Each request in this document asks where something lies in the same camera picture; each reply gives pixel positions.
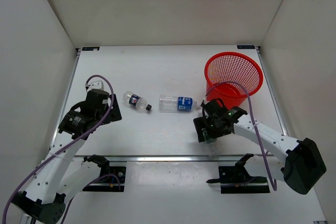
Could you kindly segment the small Pepsi plastic bottle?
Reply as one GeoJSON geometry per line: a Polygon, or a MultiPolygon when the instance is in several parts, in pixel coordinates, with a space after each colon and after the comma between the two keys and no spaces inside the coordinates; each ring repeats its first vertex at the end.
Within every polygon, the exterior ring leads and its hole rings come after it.
{"type": "Polygon", "coordinates": [[[123,94],[123,102],[141,113],[148,113],[152,110],[152,106],[145,98],[138,96],[131,91],[126,91],[123,94]]]}

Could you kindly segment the clear blue-label plastic bottle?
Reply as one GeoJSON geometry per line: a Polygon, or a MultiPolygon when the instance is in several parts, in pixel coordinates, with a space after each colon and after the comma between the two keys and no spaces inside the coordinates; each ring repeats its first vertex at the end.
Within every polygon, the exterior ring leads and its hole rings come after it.
{"type": "Polygon", "coordinates": [[[199,110],[200,108],[201,106],[197,103],[197,101],[189,97],[161,95],[159,99],[160,112],[190,113],[199,110]]]}

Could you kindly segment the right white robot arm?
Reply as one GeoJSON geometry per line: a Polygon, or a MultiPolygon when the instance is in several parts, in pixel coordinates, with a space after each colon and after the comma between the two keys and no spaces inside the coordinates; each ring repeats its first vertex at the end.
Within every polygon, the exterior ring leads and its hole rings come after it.
{"type": "Polygon", "coordinates": [[[220,99],[201,104],[202,115],[193,120],[200,143],[230,134],[259,145],[262,155],[245,154],[233,166],[222,167],[219,178],[207,183],[242,186],[271,176],[285,182],[295,192],[306,195],[327,168],[317,144],[309,139],[286,136],[253,119],[240,107],[225,107],[220,99]]]}

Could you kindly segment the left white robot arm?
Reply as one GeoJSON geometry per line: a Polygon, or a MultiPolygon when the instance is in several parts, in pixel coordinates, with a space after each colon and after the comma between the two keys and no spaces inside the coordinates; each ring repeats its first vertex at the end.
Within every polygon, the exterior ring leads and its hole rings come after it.
{"type": "Polygon", "coordinates": [[[64,175],[89,134],[121,119],[115,95],[89,90],[86,99],[72,106],[58,127],[59,133],[68,133],[70,138],[53,144],[46,159],[25,179],[27,187],[16,189],[9,202],[41,223],[57,223],[78,192],[94,180],[108,180],[109,161],[99,155],[85,158],[77,171],[64,175]]]}

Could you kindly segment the red mesh plastic bin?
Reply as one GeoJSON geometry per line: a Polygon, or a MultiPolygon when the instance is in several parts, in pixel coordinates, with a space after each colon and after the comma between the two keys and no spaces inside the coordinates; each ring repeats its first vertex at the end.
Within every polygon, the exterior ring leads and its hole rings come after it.
{"type": "Polygon", "coordinates": [[[212,56],[204,68],[206,101],[221,99],[227,108],[240,106],[259,91],[264,76],[260,66],[238,52],[212,56]]]}

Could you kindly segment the left black table label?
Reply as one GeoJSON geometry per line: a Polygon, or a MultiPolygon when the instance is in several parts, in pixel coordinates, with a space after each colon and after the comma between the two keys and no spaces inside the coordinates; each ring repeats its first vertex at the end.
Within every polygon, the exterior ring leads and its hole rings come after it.
{"type": "Polygon", "coordinates": [[[99,51],[100,47],[82,47],[82,51],[99,51]]]}

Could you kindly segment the black table label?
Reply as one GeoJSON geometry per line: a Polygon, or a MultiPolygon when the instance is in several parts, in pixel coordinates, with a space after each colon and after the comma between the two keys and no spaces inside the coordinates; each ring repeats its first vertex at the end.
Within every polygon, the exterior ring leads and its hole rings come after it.
{"type": "Polygon", "coordinates": [[[100,47],[82,47],[82,51],[99,51],[100,47]]]}
{"type": "Polygon", "coordinates": [[[255,46],[254,45],[237,45],[237,49],[250,50],[250,49],[255,49],[255,46]]]}

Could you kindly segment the right black table label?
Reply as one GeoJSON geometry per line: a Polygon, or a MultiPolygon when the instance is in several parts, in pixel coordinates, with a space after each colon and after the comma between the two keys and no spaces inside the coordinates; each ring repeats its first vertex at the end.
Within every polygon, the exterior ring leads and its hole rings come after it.
{"type": "Polygon", "coordinates": [[[237,49],[250,50],[250,49],[255,49],[255,46],[254,45],[237,45],[237,49]]]}

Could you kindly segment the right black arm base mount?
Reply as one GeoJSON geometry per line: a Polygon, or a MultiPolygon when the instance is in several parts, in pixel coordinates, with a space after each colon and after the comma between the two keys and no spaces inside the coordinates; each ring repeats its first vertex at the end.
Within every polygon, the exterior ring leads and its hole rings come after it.
{"type": "Polygon", "coordinates": [[[246,154],[233,166],[218,167],[218,178],[208,179],[207,184],[220,184],[221,194],[267,194],[270,193],[267,178],[251,176],[245,169],[249,159],[255,157],[246,154]]]}

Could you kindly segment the aluminium table edge rail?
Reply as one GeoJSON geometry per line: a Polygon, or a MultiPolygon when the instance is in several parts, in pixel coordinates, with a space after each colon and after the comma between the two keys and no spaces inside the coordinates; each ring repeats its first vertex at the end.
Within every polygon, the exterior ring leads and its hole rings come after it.
{"type": "Polygon", "coordinates": [[[219,156],[207,156],[207,155],[151,155],[151,156],[104,156],[106,159],[112,162],[234,162],[242,158],[242,155],[219,155],[219,156]]]}

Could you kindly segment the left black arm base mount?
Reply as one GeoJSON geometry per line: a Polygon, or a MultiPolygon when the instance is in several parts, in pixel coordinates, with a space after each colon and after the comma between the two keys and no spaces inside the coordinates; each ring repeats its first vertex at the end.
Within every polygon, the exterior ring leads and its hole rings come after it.
{"type": "Polygon", "coordinates": [[[85,156],[84,162],[91,162],[98,165],[100,174],[97,179],[88,184],[82,191],[89,192],[124,192],[125,175],[127,168],[125,166],[112,166],[110,161],[99,155],[85,156]]]}

